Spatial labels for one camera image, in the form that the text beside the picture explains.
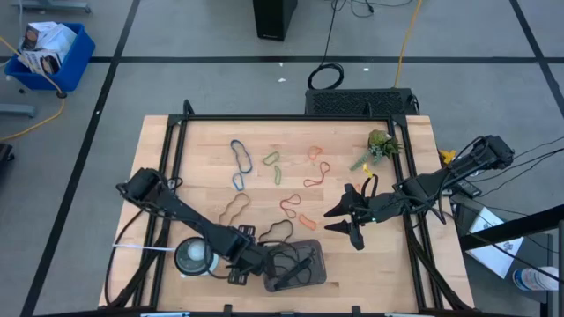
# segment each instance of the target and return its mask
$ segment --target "wooden table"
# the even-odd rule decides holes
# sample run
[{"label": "wooden table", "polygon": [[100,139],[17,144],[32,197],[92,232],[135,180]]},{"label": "wooden table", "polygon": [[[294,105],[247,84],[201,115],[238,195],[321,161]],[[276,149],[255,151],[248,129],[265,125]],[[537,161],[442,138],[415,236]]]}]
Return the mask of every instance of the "wooden table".
[{"label": "wooden table", "polygon": [[[158,168],[166,122],[166,116],[145,117],[131,174],[140,167]],[[439,169],[429,118],[408,117],[408,123],[418,173]],[[417,312],[402,218],[394,217],[381,224],[363,227],[366,248],[362,251],[353,248],[348,236],[323,229],[325,225],[341,220],[341,217],[324,218],[323,214],[339,202],[343,185],[347,182],[361,184],[367,178],[360,169],[350,172],[349,166],[365,150],[367,135],[373,129],[387,130],[387,127],[385,122],[189,122],[180,169],[184,183],[178,188],[178,196],[205,217],[217,221],[219,213],[237,194],[231,180],[237,165],[229,143],[235,138],[241,140],[254,163],[252,172],[245,175],[245,193],[252,202],[233,225],[255,225],[258,236],[273,222],[286,218],[278,206],[279,201],[299,194],[301,204],[295,210],[316,221],[317,230],[311,231],[296,218],[293,220],[294,234],[289,241],[317,239],[321,242],[327,282],[270,293],[264,289],[263,279],[259,276],[251,275],[246,286],[231,285],[208,276],[183,278],[174,266],[174,254],[167,253],[159,310],[217,312],[223,310],[224,304],[232,304],[238,312],[346,313],[351,311],[351,306],[360,306],[363,313]],[[176,144],[176,138],[174,135],[172,144]],[[313,162],[307,155],[312,145],[323,148],[323,154]],[[280,153],[278,165],[282,182],[279,186],[274,184],[273,166],[261,162],[273,151]],[[168,172],[172,169],[173,156],[174,150],[168,160]],[[407,177],[403,154],[401,159],[404,177]],[[320,177],[322,161],[331,167],[325,181],[320,186],[304,188],[304,179]],[[396,183],[392,162],[385,158],[370,168],[380,178],[378,193],[391,191],[391,185]],[[446,200],[443,206],[450,211]],[[137,208],[125,203],[117,232],[136,213]],[[147,219],[146,214],[138,219],[124,234],[122,243],[142,245]],[[442,225],[432,213],[427,216],[427,221],[438,270],[459,297],[473,306],[454,224],[449,221]],[[283,235],[283,232],[275,232],[269,238]],[[169,246],[175,247],[190,236],[195,233],[186,225],[173,223]],[[116,251],[109,285],[110,298],[113,299],[129,281],[137,269],[140,255],[138,249],[120,248]],[[225,264],[222,260],[215,273],[227,275],[228,271],[223,268]],[[427,306],[432,306],[427,273],[423,268],[421,273],[427,287]],[[151,285],[152,279],[153,275],[149,273],[145,285]],[[150,286],[145,289],[143,303],[148,303]],[[103,296],[100,303],[105,304]]]}]

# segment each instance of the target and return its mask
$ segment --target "black box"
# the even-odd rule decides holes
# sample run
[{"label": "black box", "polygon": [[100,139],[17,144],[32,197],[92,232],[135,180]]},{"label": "black box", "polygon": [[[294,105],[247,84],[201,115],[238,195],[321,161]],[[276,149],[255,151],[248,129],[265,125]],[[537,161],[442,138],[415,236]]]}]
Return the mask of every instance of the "black box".
[{"label": "black box", "polygon": [[261,39],[283,41],[298,0],[253,0],[256,35]]}]

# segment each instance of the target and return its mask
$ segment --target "black floor stripe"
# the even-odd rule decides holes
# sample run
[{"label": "black floor stripe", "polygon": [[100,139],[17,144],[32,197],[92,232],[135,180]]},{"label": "black floor stripe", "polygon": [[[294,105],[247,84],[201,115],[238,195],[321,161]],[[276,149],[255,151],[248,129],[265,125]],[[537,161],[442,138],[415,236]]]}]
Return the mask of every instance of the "black floor stripe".
[{"label": "black floor stripe", "polygon": [[[120,63],[319,63],[322,56],[124,56]],[[397,56],[327,56],[328,63],[397,63]],[[536,63],[535,57],[407,56],[404,63]]]},{"label": "black floor stripe", "polygon": [[529,45],[531,45],[531,49],[535,54],[535,57],[537,57],[538,59],[538,65],[540,66],[540,69],[545,76],[545,80],[548,84],[548,87],[550,88],[550,91],[553,93],[556,105],[558,105],[560,112],[562,113],[562,115],[564,115],[564,96],[562,96],[562,91],[560,90],[558,82],[554,78],[554,74],[550,70],[550,66],[548,66],[548,61],[552,60],[552,58],[545,58],[545,56],[543,55],[543,52],[538,45],[537,39],[535,39],[535,35],[532,33],[531,27],[529,26],[529,22],[527,22],[527,19],[525,18],[523,11],[521,10],[521,6],[519,6],[517,0],[509,0],[509,2],[513,7],[513,11],[515,11],[515,15],[517,15],[517,20],[519,20],[519,24],[521,25],[521,28],[525,33],[525,37],[527,38]]},{"label": "black floor stripe", "polygon": [[90,63],[111,63],[112,57],[110,56],[92,56],[90,57]]},{"label": "black floor stripe", "polygon": [[67,216],[69,215],[72,199],[74,198],[74,195],[76,193],[77,185],[85,166],[86,157],[88,156],[88,152],[90,151],[90,147],[94,139],[94,133],[96,132],[96,128],[98,127],[98,122],[100,121],[104,105],[106,104],[106,99],[108,98],[110,87],[112,85],[112,82],[114,81],[115,71],[119,63],[119,57],[123,53],[123,48],[125,48],[125,43],[130,34],[131,25],[133,24],[133,20],[137,13],[139,1],[140,0],[134,0],[132,2],[130,12],[128,13],[128,16],[125,20],[122,34],[119,41],[117,42],[117,47],[115,48],[114,57],[112,58],[112,62],[109,66],[104,84],[101,87],[100,95],[98,97],[98,100],[96,101],[96,106],[94,108],[92,118],[90,119],[90,123],[88,124],[84,141],[80,146],[77,161],[74,165],[74,168],[72,169],[69,183],[67,184],[67,188],[64,192],[63,201],[61,202],[61,206],[59,207],[59,211],[57,212],[55,222],[53,224],[53,227],[51,228],[51,233],[49,234],[47,245],[43,250],[43,255],[41,256],[39,266],[35,271],[32,285],[29,289],[29,292],[27,293],[26,302],[24,303],[24,307],[20,315],[22,317],[33,316],[33,311],[37,306],[37,301],[39,300],[39,296],[41,295],[41,289],[45,282],[45,278],[47,277],[53,256],[55,255],[56,246],[59,242],[59,239],[61,238],[61,233],[63,232],[64,223],[67,219]]}]

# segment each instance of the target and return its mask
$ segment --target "orange rubber band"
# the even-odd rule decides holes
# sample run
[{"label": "orange rubber band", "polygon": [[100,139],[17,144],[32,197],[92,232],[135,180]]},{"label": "orange rubber band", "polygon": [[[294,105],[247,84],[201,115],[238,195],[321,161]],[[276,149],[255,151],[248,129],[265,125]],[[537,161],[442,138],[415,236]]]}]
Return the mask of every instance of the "orange rubber band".
[{"label": "orange rubber band", "polygon": [[[298,197],[298,202],[297,202],[297,203],[291,202],[291,200],[292,200],[294,197]],[[280,201],[280,208],[285,212],[285,214],[286,214],[290,219],[294,219],[294,218],[298,215],[298,213],[297,213],[295,210],[293,210],[293,209],[284,207],[283,203],[290,203],[290,204],[292,204],[292,205],[299,205],[299,204],[301,203],[301,197],[300,197],[300,195],[298,195],[298,194],[293,194],[293,195],[290,196],[290,198],[286,198],[286,199],[283,199],[283,200]]]},{"label": "orange rubber band", "polygon": [[315,160],[315,159],[317,159],[317,156],[321,153],[323,153],[323,149],[320,148],[319,146],[314,145],[314,146],[309,147],[308,157],[311,160]]},{"label": "orange rubber band", "polygon": [[321,180],[320,181],[314,181],[314,180],[306,179],[306,180],[303,181],[304,187],[312,187],[312,186],[320,185],[321,183],[323,183],[323,180],[325,180],[325,174],[331,170],[331,166],[327,162],[321,162],[321,164],[319,165],[319,170],[321,171]]},{"label": "orange rubber band", "polygon": [[317,228],[317,222],[308,219],[304,214],[300,214],[300,222],[302,225],[305,225],[307,228],[311,229],[311,231],[315,231]]}]

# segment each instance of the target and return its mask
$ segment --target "gray carpet floor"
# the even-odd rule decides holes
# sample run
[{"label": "gray carpet floor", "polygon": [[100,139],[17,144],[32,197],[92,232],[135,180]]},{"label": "gray carpet floor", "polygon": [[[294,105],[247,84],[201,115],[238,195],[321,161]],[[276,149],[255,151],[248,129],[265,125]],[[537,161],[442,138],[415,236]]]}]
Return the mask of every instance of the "gray carpet floor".
[{"label": "gray carpet floor", "polygon": [[[96,43],[94,56],[111,57],[133,3],[90,1],[90,15],[25,11],[24,21],[82,23]],[[375,5],[370,18],[354,17],[347,4],[336,16],[329,55],[397,56],[415,4]],[[549,70],[564,85],[564,22],[560,18],[564,3],[520,0],[518,4],[542,53],[561,57],[553,59],[556,63]],[[355,4],[354,10],[366,13],[362,4]],[[330,2],[301,0],[286,40],[264,41],[256,37],[250,0],[141,0],[122,55],[320,56],[330,16]],[[8,1],[0,4],[0,30],[6,40],[17,42],[18,10]],[[9,55],[0,46],[0,56]],[[484,57],[480,63],[437,59],[436,63],[408,61],[404,65],[400,86],[417,94],[421,113],[431,117],[440,148],[460,149],[475,136],[491,134],[502,136],[518,153],[564,135],[562,112],[538,63],[486,59],[535,57],[509,0],[424,1],[406,55]],[[17,159],[0,181],[0,306],[5,316],[22,310],[93,115],[100,117],[100,123],[35,314],[97,306],[122,206],[114,185],[129,175],[145,115],[178,113],[184,99],[191,101],[198,114],[303,114],[308,74],[318,64],[245,63],[237,58],[217,60],[221,63],[123,61],[112,78],[103,111],[93,112],[107,79],[109,63],[104,62],[109,58],[88,65],[61,117],[9,142]],[[342,88],[393,86],[393,61],[342,64]],[[331,71],[322,72],[314,84],[327,85],[335,78]],[[0,78],[0,101],[35,105],[38,110],[33,119],[0,116],[0,136],[52,115],[59,106],[53,93],[29,91],[4,77]],[[563,178],[564,158],[554,156],[482,202],[531,214],[562,203]],[[504,180],[480,186],[488,190]],[[468,260],[467,269],[478,308],[538,315],[538,303],[501,291],[506,289],[476,262]]]}]

